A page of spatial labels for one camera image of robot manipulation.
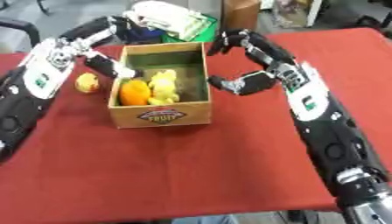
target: green bin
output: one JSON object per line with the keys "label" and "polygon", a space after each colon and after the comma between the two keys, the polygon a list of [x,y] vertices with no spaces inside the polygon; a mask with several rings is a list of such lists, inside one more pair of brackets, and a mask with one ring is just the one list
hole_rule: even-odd
{"label": "green bin", "polygon": [[[214,17],[209,17],[207,15],[203,15],[208,18],[208,21],[212,22],[210,26],[208,26],[202,33],[193,38],[189,42],[213,42],[215,37],[215,30],[217,29],[217,19]],[[173,42],[185,42],[182,39],[174,38],[167,33],[161,36],[163,43],[173,43]]]}

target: wooden box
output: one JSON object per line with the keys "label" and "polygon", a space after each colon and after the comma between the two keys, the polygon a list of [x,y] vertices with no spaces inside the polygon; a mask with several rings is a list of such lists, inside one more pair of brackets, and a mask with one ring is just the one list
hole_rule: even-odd
{"label": "wooden box", "polygon": [[203,43],[125,46],[121,62],[132,69],[144,70],[145,81],[158,71],[175,70],[180,101],[165,106],[122,106],[118,92],[124,80],[116,79],[108,109],[117,128],[210,123],[211,95]]}

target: orange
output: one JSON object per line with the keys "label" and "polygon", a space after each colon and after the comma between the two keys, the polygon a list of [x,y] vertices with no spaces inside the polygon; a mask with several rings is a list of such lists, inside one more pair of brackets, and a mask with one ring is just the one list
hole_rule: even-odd
{"label": "orange", "polygon": [[147,105],[151,90],[143,80],[129,80],[122,84],[119,95],[123,106]]}

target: robotic arm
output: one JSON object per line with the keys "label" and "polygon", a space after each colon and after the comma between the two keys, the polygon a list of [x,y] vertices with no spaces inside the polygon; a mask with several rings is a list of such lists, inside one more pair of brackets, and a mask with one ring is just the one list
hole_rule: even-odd
{"label": "robotic arm", "polygon": [[392,223],[388,172],[318,71],[307,62],[298,64],[280,46],[247,30],[223,32],[208,54],[227,53],[233,46],[243,47],[245,55],[266,70],[237,80],[211,76],[210,84],[235,95],[249,95],[281,82],[297,132],[346,222]]}
{"label": "robotic arm", "polygon": [[10,157],[47,111],[64,81],[74,70],[75,59],[108,77],[143,75],[94,51],[126,32],[140,29],[125,17],[101,17],[36,45],[24,60],[0,80],[0,160]]}

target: yellow ball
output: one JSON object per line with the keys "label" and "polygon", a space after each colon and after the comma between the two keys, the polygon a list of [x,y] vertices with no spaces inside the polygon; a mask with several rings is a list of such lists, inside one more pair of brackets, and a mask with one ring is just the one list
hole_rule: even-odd
{"label": "yellow ball", "polygon": [[84,73],[76,79],[75,87],[85,94],[96,92],[99,87],[98,77],[93,73]]}

